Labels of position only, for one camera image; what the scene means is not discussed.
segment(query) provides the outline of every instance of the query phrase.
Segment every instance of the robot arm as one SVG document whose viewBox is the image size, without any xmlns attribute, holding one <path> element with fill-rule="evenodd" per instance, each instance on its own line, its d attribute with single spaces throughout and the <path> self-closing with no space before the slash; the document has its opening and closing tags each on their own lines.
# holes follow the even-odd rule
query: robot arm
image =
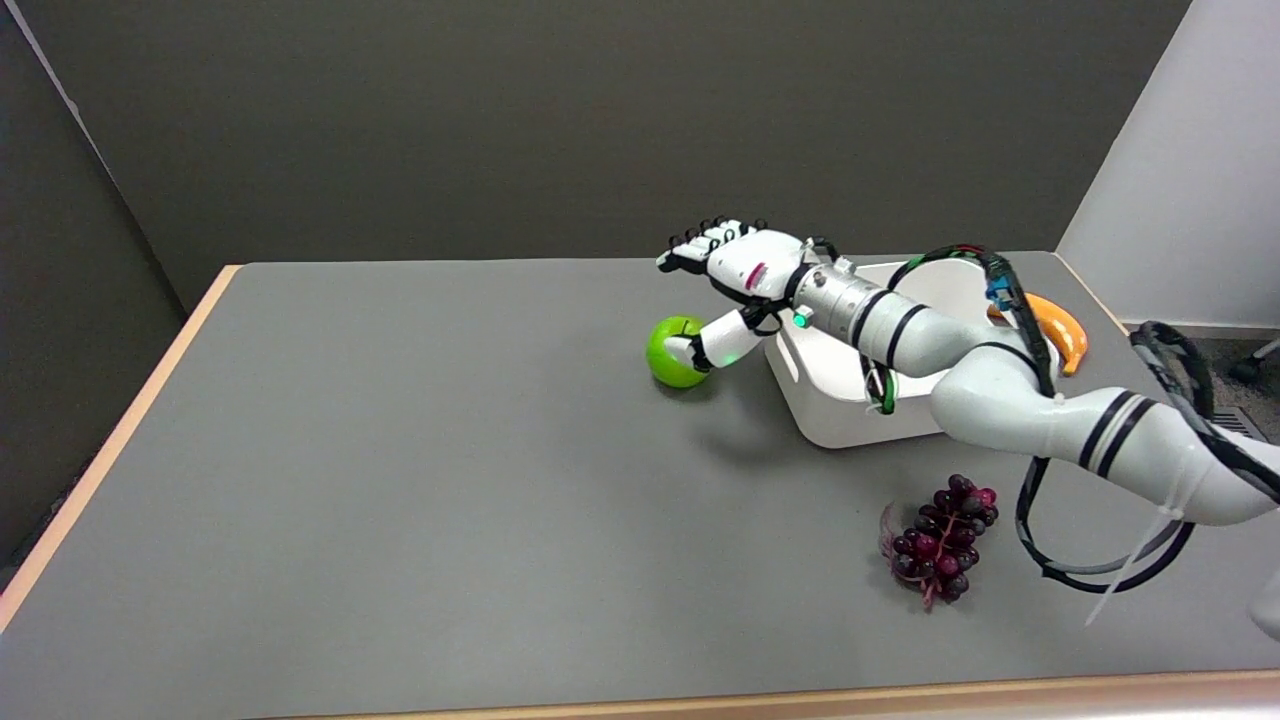
<svg viewBox="0 0 1280 720">
<path fill-rule="evenodd" d="M 797 325 L 836 337 L 902 374 L 950 369 L 933 388 L 931 409 L 955 439 L 1074 462 L 1192 523 L 1230 525 L 1276 509 L 1275 491 L 1258 489 L 1256 475 L 1219 460 L 1224 448 L 1243 451 L 1254 468 L 1261 465 L 1258 471 L 1275 473 L 1275 446 L 1211 427 L 1219 442 L 1211 451 L 1181 413 L 1124 388 L 1046 397 L 1019 332 L 961 323 L 859 278 L 813 238 L 762 228 L 714 240 L 689 249 L 673 245 L 658 260 L 664 272 L 709 275 L 716 290 L 744 305 L 699 336 L 667 341 L 689 366 L 707 372 L 733 363 L 760 341 L 753 319 L 791 309 Z M 819 247 L 829 259 L 818 255 Z M 1280 573 L 1249 614 L 1280 639 Z"/>
</svg>

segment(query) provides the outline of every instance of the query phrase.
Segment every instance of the white wall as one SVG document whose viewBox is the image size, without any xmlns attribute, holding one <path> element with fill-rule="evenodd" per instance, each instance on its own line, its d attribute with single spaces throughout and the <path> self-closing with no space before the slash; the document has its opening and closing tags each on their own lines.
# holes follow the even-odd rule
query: white wall
<svg viewBox="0 0 1280 720">
<path fill-rule="evenodd" d="M 1280 327 L 1280 0 L 1194 0 L 1059 252 L 1121 320 Z"/>
</svg>

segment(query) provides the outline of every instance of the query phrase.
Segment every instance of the banana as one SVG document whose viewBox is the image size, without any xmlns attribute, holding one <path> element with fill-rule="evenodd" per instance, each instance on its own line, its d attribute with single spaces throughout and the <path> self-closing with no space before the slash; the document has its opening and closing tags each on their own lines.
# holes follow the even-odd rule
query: banana
<svg viewBox="0 0 1280 720">
<path fill-rule="evenodd" d="M 1062 374 L 1074 375 L 1080 368 L 1084 354 L 1089 351 L 1089 336 L 1084 334 L 1084 328 L 1070 313 L 1053 302 L 1032 293 L 1027 293 L 1027 301 L 1032 306 L 1032 313 L 1036 314 L 1041 332 L 1062 355 Z M 987 307 L 987 315 L 1004 318 L 995 305 Z"/>
</svg>

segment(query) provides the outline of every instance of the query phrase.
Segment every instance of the table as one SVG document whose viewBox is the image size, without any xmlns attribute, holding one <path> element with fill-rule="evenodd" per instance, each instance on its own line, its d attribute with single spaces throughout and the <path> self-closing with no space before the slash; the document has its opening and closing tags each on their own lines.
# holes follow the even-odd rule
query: table
<svg viewBox="0 0 1280 720">
<path fill-rule="evenodd" d="M 1010 259 L 1091 333 L 1065 392 L 1160 397 L 1059 258 Z M 927 615 L 877 556 L 881 509 L 954 471 L 1011 509 L 1025 459 L 818 450 L 760 354 L 655 387 L 650 327 L 728 306 L 650 260 L 228 269 L 0 600 L 0 717 L 1275 696 L 1276 673 L 1001 683 L 1275 666 L 1244 605 L 1280 524 L 1203 528 L 1084 629 L 1094 597 L 1039 579 L 1004 521 Z M 1152 512 L 1062 462 L 1037 510 L 1069 561 L 1126 552 Z"/>
</svg>

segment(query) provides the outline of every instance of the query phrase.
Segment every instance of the purple grapes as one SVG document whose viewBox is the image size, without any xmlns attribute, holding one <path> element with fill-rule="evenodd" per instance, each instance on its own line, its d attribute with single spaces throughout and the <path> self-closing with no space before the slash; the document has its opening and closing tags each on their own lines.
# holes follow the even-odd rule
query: purple grapes
<svg viewBox="0 0 1280 720">
<path fill-rule="evenodd" d="M 978 564 L 973 544 L 1000 516 L 996 491 L 960 474 L 947 478 L 947 487 L 932 500 L 919 507 L 910 528 L 891 543 L 888 530 L 882 541 L 893 575 L 919 589 L 925 607 L 934 600 L 955 602 L 969 591 L 965 573 Z"/>
</svg>

